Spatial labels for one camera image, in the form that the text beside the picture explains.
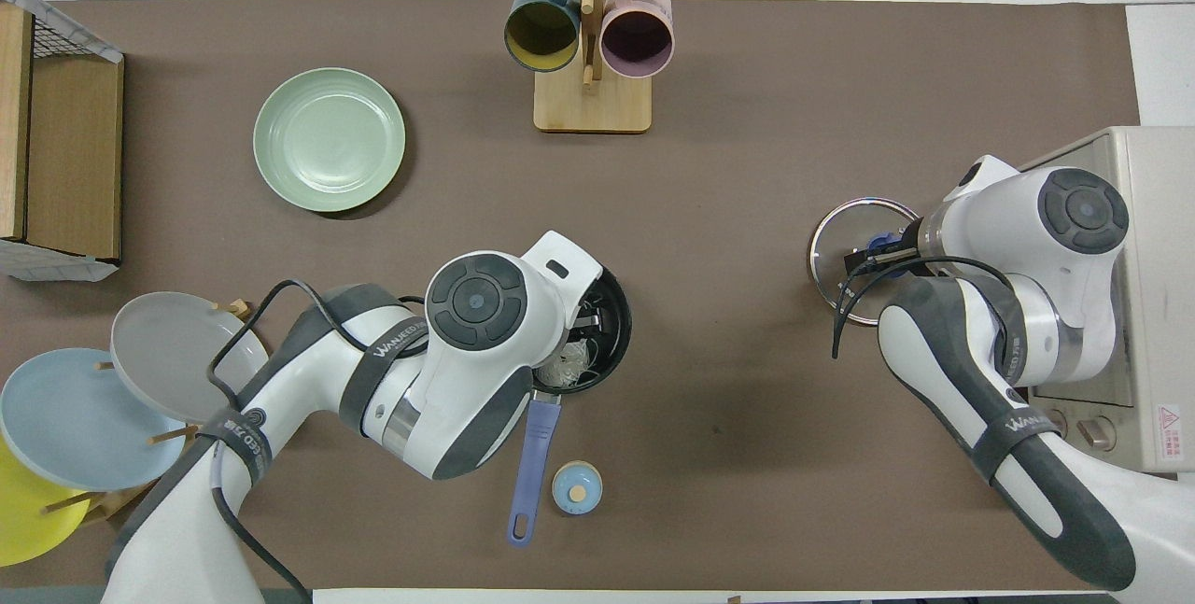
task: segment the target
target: plate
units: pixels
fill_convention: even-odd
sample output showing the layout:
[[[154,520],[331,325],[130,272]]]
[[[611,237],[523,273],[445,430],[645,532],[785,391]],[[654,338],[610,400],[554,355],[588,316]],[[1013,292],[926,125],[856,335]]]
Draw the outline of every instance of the plate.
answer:
[[[87,514],[88,504],[72,504],[45,515],[42,508],[80,492],[30,471],[0,438],[0,567],[32,560],[66,541]]]
[[[253,158],[265,183],[314,212],[367,203],[394,178],[405,148],[394,98],[370,77],[339,67],[284,81],[253,126]]]
[[[25,361],[0,390],[0,431],[12,453],[56,484],[112,492],[161,476],[180,438],[146,439],[183,427],[133,396],[99,349],[55,349]]]
[[[228,404],[208,382],[208,364],[241,321],[197,295],[154,292],[124,304],[112,321],[112,365],[134,396],[176,420],[202,425]],[[246,331],[216,376],[240,391],[269,355]]]

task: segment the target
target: warning label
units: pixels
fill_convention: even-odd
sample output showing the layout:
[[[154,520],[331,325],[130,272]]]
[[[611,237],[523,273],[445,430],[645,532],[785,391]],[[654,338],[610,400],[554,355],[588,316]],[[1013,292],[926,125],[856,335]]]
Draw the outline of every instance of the warning label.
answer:
[[[1183,422],[1177,404],[1158,404],[1158,446],[1162,459],[1183,458]]]

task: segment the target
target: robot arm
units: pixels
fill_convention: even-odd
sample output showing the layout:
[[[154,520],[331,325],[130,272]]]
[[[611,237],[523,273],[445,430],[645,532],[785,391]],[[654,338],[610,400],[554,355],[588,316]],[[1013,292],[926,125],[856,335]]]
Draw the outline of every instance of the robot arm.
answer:
[[[445,266],[427,293],[428,323],[374,285],[329,294],[331,316],[366,349],[305,312],[275,354],[163,476],[124,524],[109,559],[105,604],[259,603],[213,488],[235,514],[308,415],[342,421],[423,476],[486,463],[527,404],[531,370],[568,338],[601,264],[550,232],[521,257],[473,252]],[[402,355],[427,338],[427,352]]]
[[[880,316],[888,367],[1072,574],[1124,603],[1189,599],[1195,489],[1079,452],[1012,389],[1107,362],[1119,194],[1081,170],[1016,173],[986,157],[920,226],[921,256],[983,261],[1011,289],[955,264],[912,280]]]

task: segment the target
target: green plate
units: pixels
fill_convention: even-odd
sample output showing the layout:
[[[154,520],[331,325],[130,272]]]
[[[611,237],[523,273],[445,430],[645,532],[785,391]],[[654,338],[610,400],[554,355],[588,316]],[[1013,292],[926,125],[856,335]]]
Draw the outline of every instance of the green plate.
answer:
[[[403,163],[406,129],[378,81],[338,67],[292,77],[265,98],[253,126],[253,158],[265,183],[314,212],[363,205]]]

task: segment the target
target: brown tablecloth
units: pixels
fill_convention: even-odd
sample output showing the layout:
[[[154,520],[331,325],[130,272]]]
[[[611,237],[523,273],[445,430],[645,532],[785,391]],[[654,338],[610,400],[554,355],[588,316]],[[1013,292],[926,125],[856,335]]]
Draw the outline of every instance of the brown tablecloth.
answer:
[[[422,293],[453,256],[521,254],[554,228],[635,315],[617,374],[565,398],[549,460],[593,462],[601,506],[565,518],[545,498],[515,549],[521,428],[482,471],[433,483],[320,415],[243,515],[310,587],[1081,587],[888,373],[874,331],[851,328],[831,361],[805,251],[850,197],[930,212],[983,153],[1017,164],[1136,123],[1123,8],[674,5],[676,55],[639,136],[533,128],[532,78],[501,39],[509,0],[60,5],[128,54],[124,267],[0,280],[0,378],[106,348],[145,292],[259,300],[296,276]],[[250,139],[269,92],[323,66],[372,75],[407,121],[398,178],[341,215],[274,195]],[[271,310],[265,340],[304,305]],[[0,585],[102,582],[114,536],[85,527]]]

